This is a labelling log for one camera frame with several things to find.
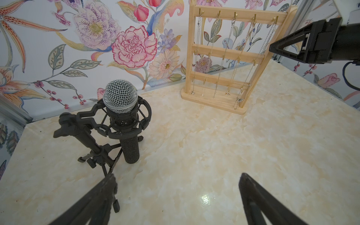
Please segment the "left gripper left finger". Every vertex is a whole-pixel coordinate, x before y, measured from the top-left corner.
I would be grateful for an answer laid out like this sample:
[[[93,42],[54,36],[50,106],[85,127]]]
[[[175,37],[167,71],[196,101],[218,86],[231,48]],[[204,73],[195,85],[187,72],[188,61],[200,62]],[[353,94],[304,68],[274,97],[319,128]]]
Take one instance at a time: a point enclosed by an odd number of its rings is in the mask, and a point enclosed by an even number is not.
[[[111,211],[118,212],[117,190],[115,176],[111,173],[51,224],[107,225]]]

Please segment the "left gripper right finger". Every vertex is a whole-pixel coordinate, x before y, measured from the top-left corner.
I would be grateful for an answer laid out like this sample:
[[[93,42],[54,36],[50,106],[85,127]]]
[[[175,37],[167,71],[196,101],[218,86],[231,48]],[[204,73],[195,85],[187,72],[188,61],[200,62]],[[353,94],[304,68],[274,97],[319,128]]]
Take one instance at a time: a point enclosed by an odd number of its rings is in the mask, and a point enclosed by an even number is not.
[[[264,218],[273,225],[306,224],[247,173],[241,174],[239,190],[249,225],[265,225]]]

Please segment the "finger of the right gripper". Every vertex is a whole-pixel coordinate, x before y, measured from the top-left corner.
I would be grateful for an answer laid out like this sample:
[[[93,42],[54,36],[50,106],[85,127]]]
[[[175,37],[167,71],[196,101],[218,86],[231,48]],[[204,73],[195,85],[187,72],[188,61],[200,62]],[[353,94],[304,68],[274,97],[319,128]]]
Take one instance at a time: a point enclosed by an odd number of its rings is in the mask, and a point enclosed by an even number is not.
[[[272,43],[269,47],[269,51],[302,63],[313,62],[319,52],[318,50],[315,50],[315,45],[320,32],[321,23],[313,22],[312,24]],[[286,50],[287,47],[298,43],[301,44],[298,53]]]

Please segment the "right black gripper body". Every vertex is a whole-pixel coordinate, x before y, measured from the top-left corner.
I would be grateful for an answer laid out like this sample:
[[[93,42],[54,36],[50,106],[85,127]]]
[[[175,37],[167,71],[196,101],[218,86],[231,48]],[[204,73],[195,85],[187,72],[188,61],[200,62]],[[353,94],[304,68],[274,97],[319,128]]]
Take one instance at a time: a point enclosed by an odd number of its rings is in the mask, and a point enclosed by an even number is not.
[[[360,60],[360,24],[341,22],[340,17],[311,24],[309,63]]]

